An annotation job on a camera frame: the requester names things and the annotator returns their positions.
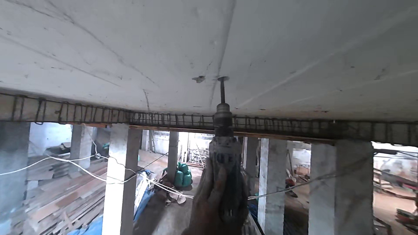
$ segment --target white wall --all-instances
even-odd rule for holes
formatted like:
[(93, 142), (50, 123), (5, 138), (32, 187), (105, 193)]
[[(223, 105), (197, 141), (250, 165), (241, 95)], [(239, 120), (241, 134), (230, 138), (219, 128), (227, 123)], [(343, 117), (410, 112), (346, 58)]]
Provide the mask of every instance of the white wall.
[(293, 149), (293, 169), (296, 169), (297, 164), (302, 164), (306, 167), (311, 165), (311, 151), (306, 149)]
[(29, 134), (29, 157), (42, 155), (46, 148), (56, 146), (62, 142), (71, 142), (70, 124), (31, 123)]

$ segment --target concrete column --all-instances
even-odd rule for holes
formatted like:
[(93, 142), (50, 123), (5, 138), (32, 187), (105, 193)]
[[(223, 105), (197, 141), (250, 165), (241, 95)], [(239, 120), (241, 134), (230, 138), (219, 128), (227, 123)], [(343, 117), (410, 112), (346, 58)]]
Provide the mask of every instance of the concrete column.
[(293, 175), (293, 148), (294, 148), (294, 143), (291, 140), (288, 140), (288, 145), (287, 145), (287, 150), (289, 151), (289, 155), (287, 156), (286, 159), (286, 169), (289, 170), (290, 174)]
[(177, 149), (178, 149), (178, 132), (170, 131), (170, 141), (168, 143), (168, 169), (167, 179), (174, 183), (177, 170)]
[(117, 182), (135, 175), (125, 167), (137, 171), (141, 135), (142, 130), (130, 129), (128, 124), (112, 124), (109, 146), (112, 158), (107, 164), (103, 235), (132, 235), (136, 177), (124, 184)]
[(150, 150), (149, 134), (150, 134), (149, 130), (142, 130), (141, 150), (144, 150), (144, 151)]
[[(94, 127), (86, 125), (73, 125), (70, 159), (85, 158), (92, 154), (93, 129)], [(77, 161), (76, 163), (85, 169), (90, 167), (89, 158)], [(80, 168), (73, 164), (70, 165), (70, 168), (71, 171), (80, 170)]]
[[(0, 173), (28, 165), (31, 123), (0, 122)], [(0, 176), (0, 235), (10, 232), (10, 213), (23, 206), (27, 171)]]
[(248, 188), (250, 194), (254, 195), (255, 177), (257, 176), (257, 147), (258, 138), (256, 137), (244, 137), (244, 154), (243, 162), (244, 169), (248, 175)]
[[(261, 139), (259, 195), (285, 189), (287, 140)], [(261, 197), (258, 222), (267, 235), (283, 235), (285, 194)]]
[(312, 144), (310, 235), (373, 234), (373, 147), (370, 142), (339, 140)]

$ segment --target wet stain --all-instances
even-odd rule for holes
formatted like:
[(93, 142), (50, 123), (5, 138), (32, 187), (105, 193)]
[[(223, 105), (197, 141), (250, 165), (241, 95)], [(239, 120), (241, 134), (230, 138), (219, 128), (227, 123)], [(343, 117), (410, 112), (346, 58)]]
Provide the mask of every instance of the wet stain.
[(380, 73), (376, 76), (375, 80), (380, 80), (380, 79), (382, 79), (383, 76), (387, 75), (388, 74), (388, 68), (389, 68), (389, 66), (383, 68), (380, 71)]
[(205, 78), (205, 76), (199, 76), (199, 77), (194, 77), (194, 78), (192, 78), (192, 80), (195, 80), (195, 81), (196, 81), (196, 83), (201, 83), (201, 82), (203, 82), (205, 79), (206, 79), (206, 78)]

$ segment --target green sack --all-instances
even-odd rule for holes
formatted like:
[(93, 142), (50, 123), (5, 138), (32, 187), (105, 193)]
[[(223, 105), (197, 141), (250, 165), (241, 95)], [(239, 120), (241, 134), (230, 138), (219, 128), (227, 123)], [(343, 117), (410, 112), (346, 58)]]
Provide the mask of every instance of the green sack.
[(191, 185), (191, 172), (187, 170), (187, 173), (183, 175), (183, 187)]
[(183, 173), (181, 171), (176, 171), (176, 177), (174, 178), (174, 187), (183, 186)]
[(187, 174), (189, 167), (185, 163), (177, 162), (177, 170)]

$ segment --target dirt floor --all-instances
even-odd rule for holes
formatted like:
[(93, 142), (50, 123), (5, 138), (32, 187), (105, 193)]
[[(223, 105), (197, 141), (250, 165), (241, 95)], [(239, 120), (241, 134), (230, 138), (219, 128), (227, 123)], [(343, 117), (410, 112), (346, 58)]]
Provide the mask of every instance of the dirt floor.
[[(411, 191), (402, 188), (395, 188), (391, 191), (405, 196), (414, 196)], [(415, 210), (415, 202), (413, 200), (397, 198), (378, 192), (374, 192), (373, 195), (373, 212), (375, 217), (388, 223), (392, 227), (394, 235), (415, 234), (396, 221), (396, 208), (413, 212)]]

